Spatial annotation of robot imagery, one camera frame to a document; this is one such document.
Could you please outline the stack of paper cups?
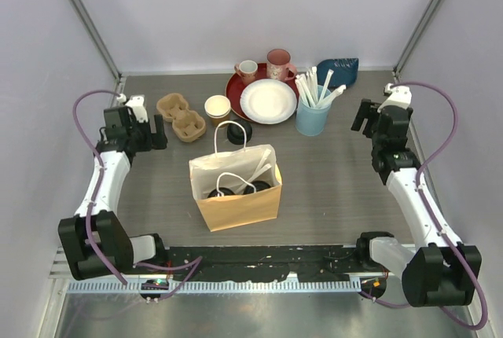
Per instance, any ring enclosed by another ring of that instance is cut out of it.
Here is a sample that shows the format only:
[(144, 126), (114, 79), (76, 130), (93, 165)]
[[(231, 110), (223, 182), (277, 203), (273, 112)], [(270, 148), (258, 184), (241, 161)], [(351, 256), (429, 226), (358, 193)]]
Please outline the stack of paper cups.
[(204, 110), (211, 124), (217, 127), (221, 122), (227, 121), (231, 112), (230, 100), (224, 95), (213, 95), (204, 103)]

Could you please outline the black lid cup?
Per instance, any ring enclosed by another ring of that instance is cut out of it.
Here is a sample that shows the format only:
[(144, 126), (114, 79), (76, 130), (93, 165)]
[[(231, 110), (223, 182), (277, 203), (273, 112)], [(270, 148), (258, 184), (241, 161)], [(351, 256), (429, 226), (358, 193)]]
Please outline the black lid cup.
[(244, 189), (243, 194), (253, 194), (270, 188), (270, 184), (264, 181), (253, 181), (250, 185), (247, 185)]
[(219, 189), (213, 189), (208, 195), (207, 198), (212, 198), (212, 197), (226, 197), (226, 196), (232, 196), (234, 195), (235, 192), (232, 191), (229, 188), (226, 187), (221, 187)]

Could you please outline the stack of black lids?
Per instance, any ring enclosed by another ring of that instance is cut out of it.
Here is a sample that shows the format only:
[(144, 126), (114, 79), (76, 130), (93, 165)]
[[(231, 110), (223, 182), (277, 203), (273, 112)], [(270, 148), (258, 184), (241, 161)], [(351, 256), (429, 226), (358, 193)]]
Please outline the stack of black lids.
[(252, 125), (243, 119), (234, 119), (227, 125), (227, 138), (234, 145), (248, 143), (252, 137)]

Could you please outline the brown paper bag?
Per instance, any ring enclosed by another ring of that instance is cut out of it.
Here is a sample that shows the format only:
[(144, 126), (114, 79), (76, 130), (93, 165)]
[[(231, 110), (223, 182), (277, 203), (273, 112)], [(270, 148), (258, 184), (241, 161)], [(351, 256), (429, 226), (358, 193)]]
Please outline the brown paper bag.
[[(218, 131), (214, 132), (213, 153), (189, 161), (189, 180), (193, 199), (211, 232), (227, 230), (252, 223), (276, 219), (279, 212), (282, 178), (272, 145), (249, 146), (233, 152), (218, 150)], [(270, 188), (244, 195), (252, 183), (251, 177), (263, 153), (271, 150), (266, 161), (269, 169), (254, 181), (264, 181)], [(207, 198), (213, 189), (226, 187), (235, 192), (232, 196)]]

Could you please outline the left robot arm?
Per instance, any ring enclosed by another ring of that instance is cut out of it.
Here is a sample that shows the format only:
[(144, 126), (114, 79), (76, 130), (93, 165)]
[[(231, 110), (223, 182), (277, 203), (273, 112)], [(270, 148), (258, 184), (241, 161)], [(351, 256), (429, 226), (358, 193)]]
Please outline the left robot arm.
[(126, 273), (140, 262), (150, 274), (159, 274), (167, 265), (159, 235), (129, 237), (116, 209), (135, 155), (167, 147), (162, 116), (154, 116), (157, 131), (153, 133), (146, 107), (129, 100), (105, 109), (104, 118), (83, 202), (73, 217), (58, 225), (70, 272), (78, 281), (112, 274), (103, 263), (107, 259), (118, 273)]

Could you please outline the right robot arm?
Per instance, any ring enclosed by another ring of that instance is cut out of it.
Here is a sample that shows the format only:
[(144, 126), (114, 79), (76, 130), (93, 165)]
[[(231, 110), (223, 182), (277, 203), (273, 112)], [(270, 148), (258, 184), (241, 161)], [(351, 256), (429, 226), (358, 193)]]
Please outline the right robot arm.
[(465, 245), (442, 217), (420, 161), (409, 149), (407, 132), (412, 108), (362, 100), (351, 126), (372, 142), (372, 166), (401, 208), (413, 236), (411, 252), (388, 232), (362, 233), (355, 262), (365, 271), (383, 266), (402, 282), (406, 301), (413, 307), (466, 306), (475, 293), (482, 256)]

